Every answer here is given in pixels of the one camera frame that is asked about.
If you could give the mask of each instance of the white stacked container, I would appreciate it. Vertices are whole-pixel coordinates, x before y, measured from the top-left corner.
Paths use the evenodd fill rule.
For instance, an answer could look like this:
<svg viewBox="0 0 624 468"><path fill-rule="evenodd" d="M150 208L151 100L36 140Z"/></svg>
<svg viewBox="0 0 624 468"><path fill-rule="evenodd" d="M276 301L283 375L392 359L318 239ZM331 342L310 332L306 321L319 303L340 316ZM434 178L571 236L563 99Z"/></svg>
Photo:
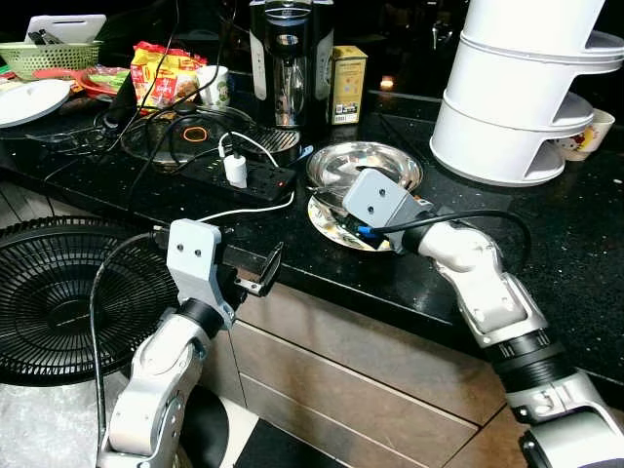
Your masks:
<svg viewBox="0 0 624 468"><path fill-rule="evenodd" d="M495 185L545 182L565 161L548 140L582 132L593 108L568 91L624 60L592 31L604 0L472 0L430 141L452 171Z"/></svg>

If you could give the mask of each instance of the white cup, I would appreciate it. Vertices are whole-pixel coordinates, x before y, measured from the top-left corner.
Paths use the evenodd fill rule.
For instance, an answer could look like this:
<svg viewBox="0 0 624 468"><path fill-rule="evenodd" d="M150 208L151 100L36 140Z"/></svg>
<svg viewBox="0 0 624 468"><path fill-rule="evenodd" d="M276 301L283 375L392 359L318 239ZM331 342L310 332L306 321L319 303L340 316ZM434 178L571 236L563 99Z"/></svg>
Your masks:
<svg viewBox="0 0 624 468"><path fill-rule="evenodd" d="M584 161L598 149L614 122L615 117L608 112L594 109L592 123L581 134L556 139L555 143L568 161Z"/></svg>
<svg viewBox="0 0 624 468"><path fill-rule="evenodd" d="M197 70L197 79L200 88L209 83L216 73L216 65L202 66ZM227 88L228 70L224 66L218 68L216 78L211 85L200 91L199 96L205 105L223 107L230 104L230 92Z"/></svg>

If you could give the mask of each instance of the metal bowl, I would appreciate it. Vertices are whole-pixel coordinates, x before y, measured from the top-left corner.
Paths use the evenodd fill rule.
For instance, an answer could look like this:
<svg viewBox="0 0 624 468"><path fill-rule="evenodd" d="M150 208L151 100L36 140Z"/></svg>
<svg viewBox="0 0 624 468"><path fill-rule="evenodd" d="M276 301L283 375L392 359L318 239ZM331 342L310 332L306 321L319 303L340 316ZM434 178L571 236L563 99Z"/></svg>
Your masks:
<svg viewBox="0 0 624 468"><path fill-rule="evenodd" d="M317 151L307 164L310 190L321 202L344 213L342 199L363 169L378 169L407 191L422 181L420 165L400 149L374 141L347 141Z"/></svg>

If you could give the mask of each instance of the black countertop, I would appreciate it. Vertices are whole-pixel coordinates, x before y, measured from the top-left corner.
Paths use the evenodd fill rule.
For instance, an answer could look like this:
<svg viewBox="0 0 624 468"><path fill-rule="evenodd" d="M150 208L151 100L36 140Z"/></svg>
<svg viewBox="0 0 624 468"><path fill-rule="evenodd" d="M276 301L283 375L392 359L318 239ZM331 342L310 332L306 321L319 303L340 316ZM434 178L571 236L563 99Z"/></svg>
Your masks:
<svg viewBox="0 0 624 468"><path fill-rule="evenodd" d="M595 377L607 400L622 407L624 395L624 165L621 154L601 150L584 163L531 188L499 188L453 175L435 162L428 139L438 103L432 99L369 96L359 126L332 129L316 147L332 141L376 140L417 158L424 179L416 190L438 206L480 208L521 215L533 235L531 260L519 274L557 331L573 363ZM84 118L50 116L28 129L85 125ZM619 146L619 134L605 141ZM128 217L127 195L142 161L122 152L76 162L44 186L42 179L66 164L32 141L0 142L2 177L103 215ZM304 163L291 207L273 213L238 214L217 223L228 233L226 261L257 271L284 241L279 281L444 345L481 356L455 306L454 292L430 263L413 255L362 253L323 237L307 217ZM217 198L200 183L148 171L137 187L131 216L167 223L198 218L239 204ZM475 221L500 245L513 269L522 237L504 220Z"/></svg>

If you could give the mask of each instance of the fan grille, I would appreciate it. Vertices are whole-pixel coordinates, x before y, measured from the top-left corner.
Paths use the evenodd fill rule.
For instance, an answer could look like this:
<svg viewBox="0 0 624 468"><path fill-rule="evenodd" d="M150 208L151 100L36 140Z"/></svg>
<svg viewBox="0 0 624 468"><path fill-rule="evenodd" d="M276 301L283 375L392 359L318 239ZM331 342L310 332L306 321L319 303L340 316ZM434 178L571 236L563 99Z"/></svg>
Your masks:
<svg viewBox="0 0 624 468"><path fill-rule="evenodd" d="M99 266L130 226L86 217L45 218L0 231L0 381L59 385L93 377L89 294ZM97 292L104 372L126 365L154 332L176 285L148 241L110 263Z"/></svg>

